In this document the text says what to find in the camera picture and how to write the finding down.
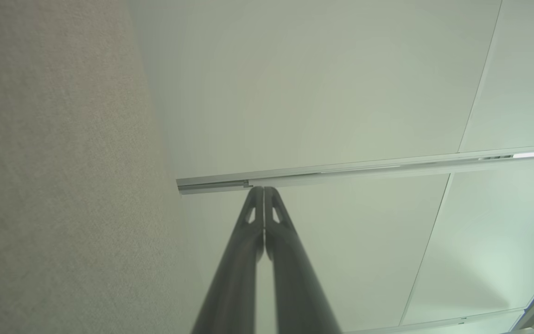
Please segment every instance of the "textured wall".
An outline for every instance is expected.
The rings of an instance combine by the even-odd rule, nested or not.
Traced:
[[[0,2],[0,333],[185,333],[201,301],[123,2]]]

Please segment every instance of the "beige wall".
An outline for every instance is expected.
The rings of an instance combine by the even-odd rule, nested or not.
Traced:
[[[123,2],[0,4],[0,333],[185,333],[203,291]]]

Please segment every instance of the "white panel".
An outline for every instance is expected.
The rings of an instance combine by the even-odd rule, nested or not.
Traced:
[[[418,329],[405,334],[502,334],[508,332],[521,315],[510,313],[493,319],[485,319],[462,325]]]
[[[433,175],[280,189],[343,331],[399,325],[446,182],[447,175]],[[206,286],[245,196],[183,196]],[[260,334],[275,330],[267,261],[259,269]]]
[[[534,167],[458,173],[405,324],[526,307],[534,296]]]
[[[505,0],[464,151],[534,146],[534,0]]]
[[[132,2],[177,178],[457,152],[499,0]]]

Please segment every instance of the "ceiling track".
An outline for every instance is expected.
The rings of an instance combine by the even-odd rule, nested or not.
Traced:
[[[346,178],[399,178],[528,167],[534,156],[513,158],[514,154],[534,152],[532,148],[495,150],[466,154],[445,154],[419,158],[371,161],[362,165],[325,165],[297,169],[280,169],[258,173],[240,173],[177,180],[181,194],[199,194],[244,190],[252,186],[301,186],[320,184]]]

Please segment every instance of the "ceiling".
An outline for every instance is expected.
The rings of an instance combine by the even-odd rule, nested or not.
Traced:
[[[534,146],[534,2],[130,6],[178,179]],[[534,297],[534,167],[280,193],[344,332],[498,334]],[[245,197],[183,196],[207,287]]]

